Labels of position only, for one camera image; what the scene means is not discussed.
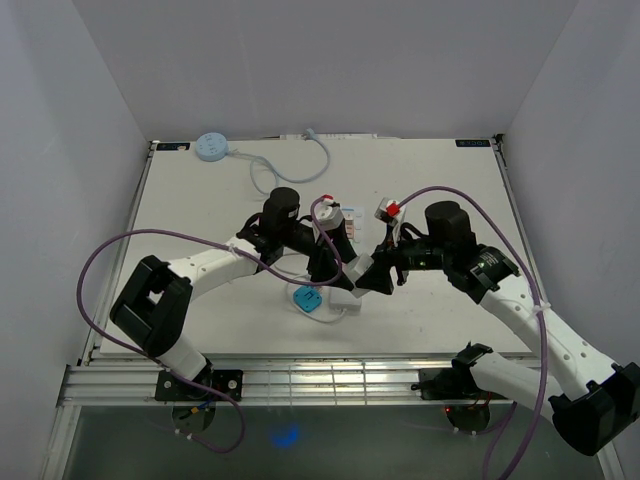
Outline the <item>round light blue socket hub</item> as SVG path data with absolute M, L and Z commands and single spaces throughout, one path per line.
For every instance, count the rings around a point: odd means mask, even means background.
M 201 135 L 195 142 L 197 157 L 205 162 L 218 162 L 230 152 L 227 138 L 218 132 Z

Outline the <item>white cube socket adapter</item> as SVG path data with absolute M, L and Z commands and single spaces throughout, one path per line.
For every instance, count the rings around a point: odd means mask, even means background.
M 366 274 L 373 265 L 374 260 L 369 254 L 357 255 L 353 260 L 346 264 L 344 273 L 353 285 Z

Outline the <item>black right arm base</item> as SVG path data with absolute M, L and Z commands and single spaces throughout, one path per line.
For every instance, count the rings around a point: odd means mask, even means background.
M 446 404 L 444 412 L 455 433 L 469 436 L 488 435 L 503 429 L 513 417 L 515 405 L 491 424 L 490 402 L 500 395 L 482 390 L 473 379 L 471 370 L 480 360 L 487 359 L 494 350 L 481 343 L 468 343 L 451 360 L 451 365 L 440 370 L 420 369 L 418 381 L 410 389 L 418 392 L 422 400 L 461 400 L 465 404 Z

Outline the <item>black corner label left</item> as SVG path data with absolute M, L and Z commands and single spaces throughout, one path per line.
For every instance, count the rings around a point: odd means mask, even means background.
M 189 149 L 189 142 L 161 142 L 156 145 L 157 151 L 187 151 Z

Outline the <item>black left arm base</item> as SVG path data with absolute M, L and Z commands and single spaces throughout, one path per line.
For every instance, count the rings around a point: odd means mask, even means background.
M 212 390 L 221 392 L 235 401 L 242 398 L 244 372 L 239 369 L 214 369 L 205 371 L 194 380 L 184 382 L 169 371 L 159 372 L 153 398 L 162 402 L 218 401 Z

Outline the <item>black corner label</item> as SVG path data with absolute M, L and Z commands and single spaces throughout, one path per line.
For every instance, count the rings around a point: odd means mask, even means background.
M 189 149 L 189 142 L 161 142 L 156 145 L 157 151 L 187 151 Z
M 456 139 L 458 148 L 490 148 L 491 142 L 487 139 Z

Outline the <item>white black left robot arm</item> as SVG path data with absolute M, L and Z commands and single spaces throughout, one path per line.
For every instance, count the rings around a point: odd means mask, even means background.
M 111 308 L 110 320 L 143 351 L 178 375 L 178 388 L 190 399 L 212 387 L 212 367 L 183 332 L 190 303 L 230 281 L 255 275 L 276 263 L 286 249 L 307 257 L 314 283 L 347 290 L 351 280 L 340 268 L 356 257 L 339 204 L 325 196 L 313 207 L 311 225 L 299 219 L 300 196 L 277 187 L 222 248 L 162 261 L 149 255 L 136 265 Z

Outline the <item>pink small plug adapter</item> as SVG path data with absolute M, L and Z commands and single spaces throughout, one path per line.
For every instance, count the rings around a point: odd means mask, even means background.
M 345 223 L 345 230 L 346 230 L 347 237 L 349 239 L 354 239 L 355 238 L 355 227 L 354 227 L 354 224 L 352 222 L 346 222 Z

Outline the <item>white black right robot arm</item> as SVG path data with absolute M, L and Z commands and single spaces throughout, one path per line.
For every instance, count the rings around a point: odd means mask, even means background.
M 481 244 L 466 211 L 454 201 L 425 210 L 428 232 L 401 233 L 405 210 L 384 199 L 375 211 L 387 236 L 356 285 L 391 294 L 396 272 L 442 271 L 450 284 L 506 325 L 541 362 L 540 372 L 519 367 L 490 347 L 468 345 L 452 361 L 451 382 L 464 397 L 481 390 L 529 408 L 540 408 L 574 450 L 593 456 L 639 417 L 639 367 L 622 365 L 573 330 L 534 293 L 524 275 L 499 249 Z

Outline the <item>white multicolour power strip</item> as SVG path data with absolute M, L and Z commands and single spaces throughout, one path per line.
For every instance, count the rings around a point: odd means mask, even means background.
M 355 238 L 348 240 L 351 246 L 354 248 L 357 254 L 363 251 L 363 238 L 364 238 L 364 214 L 363 207 L 354 207 L 357 211 L 357 219 L 353 223 L 355 227 Z M 328 307 L 335 312 L 342 312 L 345 315 L 357 315 L 362 306 L 362 300 L 356 298 L 350 291 L 331 287 L 328 290 Z

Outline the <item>black corner label right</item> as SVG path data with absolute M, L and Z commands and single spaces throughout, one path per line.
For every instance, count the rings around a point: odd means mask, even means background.
M 458 148 L 490 148 L 491 142 L 487 139 L 456 139 Z

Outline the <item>aluminium frame rail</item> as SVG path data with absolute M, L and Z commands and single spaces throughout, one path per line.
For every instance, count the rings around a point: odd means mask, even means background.
M 216 372 L 240 370 L 242 407 L 391 406 L 422 402 L 412 385 L 451 366 L 449 356 L 422 357 L 214 357 Z M 66 369 L 59 406 L 178 405 L 169 396 L 184 387 L 162 367 L 132 357 L 99 357 Z

